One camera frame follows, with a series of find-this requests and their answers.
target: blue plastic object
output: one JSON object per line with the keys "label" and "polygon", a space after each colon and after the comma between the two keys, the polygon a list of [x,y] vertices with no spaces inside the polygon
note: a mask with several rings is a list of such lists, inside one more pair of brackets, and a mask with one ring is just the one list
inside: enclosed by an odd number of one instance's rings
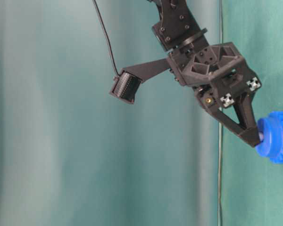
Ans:
{"label": "blue plastic object", "polygon": [[283,112],[271,112],[258,121],[264,138],[256,149],[260,156],[269,157],[273,163],[283,163]]}

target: wire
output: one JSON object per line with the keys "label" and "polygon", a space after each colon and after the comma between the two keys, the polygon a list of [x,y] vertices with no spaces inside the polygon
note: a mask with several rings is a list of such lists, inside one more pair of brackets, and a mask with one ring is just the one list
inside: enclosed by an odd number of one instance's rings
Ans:
{"label": "wire", "polygon": [[110,39],[109,39],[106,27],[105,27],[104,22],[103,22],[103,18],[102,18],[101,14],[100,14],[100,10],[99,10],[98,4],[96,3],[96,0],[92,0],[92,1],[93,1],[93,4],[94,4],[94,7],[95,7],[95,11],[96,11],[96,13],[98,15],[98,18],[99,18],[99,21],[100,21],[100,25],[102,27],[102,30],[103,30],[105,38],[106,38],[106,42],[107,42],[107,45],[108,45],[108,50],[109,50],[109,55],[110,55],[111,63],[112,63],[112,66],[113,66],[113,70],[114,70],[114,72],[115,72],[115,74],[117,76],[120,76],[120,74],[117,71],[117,66],[115,64],[115,60],[114,60],[114,57],[113,57],[113,52],[112,52],[112,47],[111,47]]}

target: curtain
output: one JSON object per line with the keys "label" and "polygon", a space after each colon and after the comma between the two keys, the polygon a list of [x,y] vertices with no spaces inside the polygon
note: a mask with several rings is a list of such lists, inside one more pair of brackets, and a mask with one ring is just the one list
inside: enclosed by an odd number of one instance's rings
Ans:
{"label": "curtain", "polygon": [[[219,43],[219,1],[188,1]],[[166,57],[147,1],[98,1],[118,69]],[[213,226],[218,123],[166,72],[134,105],[91,0],[0,0],[0,226]]]}
{"label": "curtain", "polygon": [[[256,118],[283,111],[283,0],[223,0],[223,15],[224,42],[234,42],[263,83]],[[223,225],[282,226],[283,165],[224,132]]]}

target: teal curtain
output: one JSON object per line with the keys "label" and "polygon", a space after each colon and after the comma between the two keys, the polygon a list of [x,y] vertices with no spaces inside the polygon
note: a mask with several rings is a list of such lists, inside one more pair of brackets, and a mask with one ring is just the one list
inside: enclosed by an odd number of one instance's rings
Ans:
{"label": "teal curtain", "polygon": [[[256,118],[283,111],[283,0],[223,0],[223,14],[224,42],[235,43],[263,83]],[[283,226],[283,165],[226,129],[223,147],[223,225]]]}
{"label": "teal curtain", "polygon": [[[219,43],[219,1],[191,0]],[[166,57],[147,1],[98,1],[119,69]],[[0,0],[0,226],[214,226],[218,123],[170,73],[136,104],[91,0]]]}

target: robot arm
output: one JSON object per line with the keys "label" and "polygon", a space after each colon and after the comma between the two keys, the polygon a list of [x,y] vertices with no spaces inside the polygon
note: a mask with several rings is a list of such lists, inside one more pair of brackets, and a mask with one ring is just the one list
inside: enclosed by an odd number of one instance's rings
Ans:
{"label": "robot arm", "polygon": [[[123,68],[111,94],[133,104],[139,85],[170,69],[182,86],[191,87],[200,106],[243,141],[260,143],[251,102],[261,87],[257,75],[232,43],[210,46],[186,0],[155,2],[160,21],[152,27],[166,59]],[[220,109],[233,106],[239,123]]]}

